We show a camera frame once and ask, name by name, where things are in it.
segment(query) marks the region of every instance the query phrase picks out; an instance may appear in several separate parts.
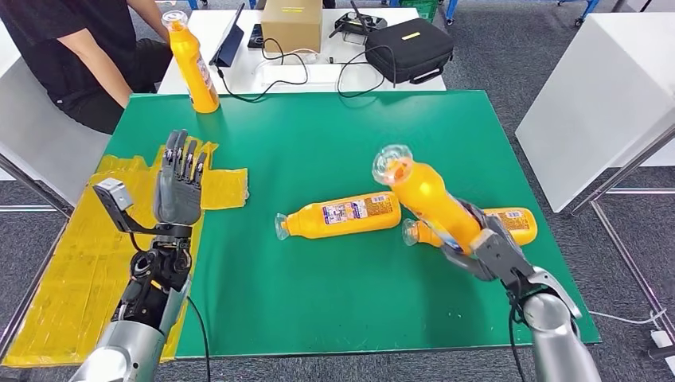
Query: yellow bottle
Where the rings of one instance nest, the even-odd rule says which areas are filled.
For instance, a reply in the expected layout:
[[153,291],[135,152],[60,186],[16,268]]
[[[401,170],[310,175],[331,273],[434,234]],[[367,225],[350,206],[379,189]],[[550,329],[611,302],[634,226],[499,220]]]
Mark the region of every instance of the yellow bottle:
[[375,157],[373,177],[388,185],[400,202],[456,251],[469,255],[469,243],[481,231],[478,222],[445,189],[431,166],[412,160],[407,146],[386,146]]
[[[484,209],[487,216],[499,218],[518,245],[530,244],[536,238],[536,221],[528,209]],[[434,247],[443,245],[443,241],[422,221],[406,219],[403,221],[403,241],[407,245],[427,243]]]
[[192,106],[197,113],[212,113],[220,105],[209,68],[199,53],[199,41],[188,29],[188,17],[180,10],[162,16],[169,30],[171,51],[174,52],[183,80],[188,86]]
[[318,239],[391,228],[399,222],[399,201],[388,191],[312,203],[289,216],[278,213],[275,228],[279,240],[289,235]]

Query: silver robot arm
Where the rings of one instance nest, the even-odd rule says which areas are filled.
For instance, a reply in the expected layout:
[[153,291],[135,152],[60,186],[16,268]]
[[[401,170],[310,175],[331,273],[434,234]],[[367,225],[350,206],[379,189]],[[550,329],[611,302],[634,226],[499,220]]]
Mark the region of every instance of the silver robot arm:
[[144,228],[129,216],[131,197],[112,178],[94,186],[113,223],[131,235],[155,235],[150,249],[131,258],[127,288],[94,351],[71,382],[151,382],[164,344],[187,299],[192,257],[192,224],[201,215],[201,176],[206,155],[194,161],[197,143],[183,153],[186,131],[174,131],[166,142],[154,191],[153,212],[160,223]]
[[474,257],[448,246],[441,249],[448,260],[478,279],[501,281],[512,306],[509,320],[526,324],[532,332],[537,380],[600,382],[595,362],[574,323],[581,318],[579,307],[553,275],[525,259],[497,217],[486,216],[473,205],[465,206],[482,226],[481,234],[470,244]]

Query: floor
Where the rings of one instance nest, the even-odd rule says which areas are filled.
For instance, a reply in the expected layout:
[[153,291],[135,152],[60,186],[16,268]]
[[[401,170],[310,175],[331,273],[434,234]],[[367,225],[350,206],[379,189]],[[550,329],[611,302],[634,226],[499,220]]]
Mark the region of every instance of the floor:
[[[597,11],[607,12],[613,3],[602,0]],[[232,9],[236,4],[234,0],[210,0],[213,9]],[[361,1],[358,4],[379,6],[379,2]],[[346,0],[338,0],[338,7],[347,6]],[[514,136],[518,123],[574,37],[577,29],[572,24],[584,6],[585,2],[565,3],[558,7],[551,1],[462,0],[455,24],[446,29],[455,38],[456,50],[455,59],[446,66],[443,79],[448,88],[487,91],[589,309],[643,319],[649,313],[646,300],[594,213],[586,211],[576,218],[564,213],[553,214]],[[183,2],[176,7],[187,8]],[[140,37],[152,37],[152,32],[138,18],[135,23]],[[439,28],[446,28],[441,13],[436,14],[434,23]],[[591,70],[602,68],[591,67]],[[669,168],[640,169],[626,184],[673,186],[675,172]],[[41,204],[20,185],[0,182],[0,205],[30,203]],[[601,205],[662,303],[667,308],[675,308],[675,257],[667,256],[675,248],[675,236],[670,229],[673,198],[607,196]],[[56,213],[2,214],[0,329],[4,329],[9,321],[63,223]],[[596,318],[595,322],[603,342],[591,346],[590,351],[603,380],[675,380],[665,362],[652,361],[646,355],[646,349],[652,346],[650,331],[653,326],[627,325],[606,318]],[[531,349],[520,350],[520,355],[527,380],[535,380]],[[73,371],[73,367],[0,368],[0,380],[3,377],[22,381],[67,380]],[[212,362],[212,373],[214,380],[225,381],[518,380],[508,349],[235,358]],[[203,361],[175,361],[160,365],[156,380],[204,380],[204,375]]]

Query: black bag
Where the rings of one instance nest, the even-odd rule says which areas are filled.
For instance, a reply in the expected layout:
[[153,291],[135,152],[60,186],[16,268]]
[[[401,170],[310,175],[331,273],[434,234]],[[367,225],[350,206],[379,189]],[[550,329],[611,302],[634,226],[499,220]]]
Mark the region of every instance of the black bag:
[[[376,46],[380,48],[368,51]],[[453,47],[450,36],[430,22],[416,18],[369,33],[365,59],[391,82],[421,84],[441,75],[443,66],[452,59]]]

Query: person's arm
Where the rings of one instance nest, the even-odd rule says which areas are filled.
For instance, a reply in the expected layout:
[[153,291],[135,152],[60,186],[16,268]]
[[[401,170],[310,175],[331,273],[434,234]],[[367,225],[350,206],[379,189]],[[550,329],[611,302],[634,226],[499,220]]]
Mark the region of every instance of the person's arm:
[[127,107],[131,88],[119,69],[96,43],[89,29],[81,29],[57,39],[75,53],[99,84],[121,107]]
[[162,24],[162,12],[154,0],[127,0],[127,4],[167,43],[169,31]]

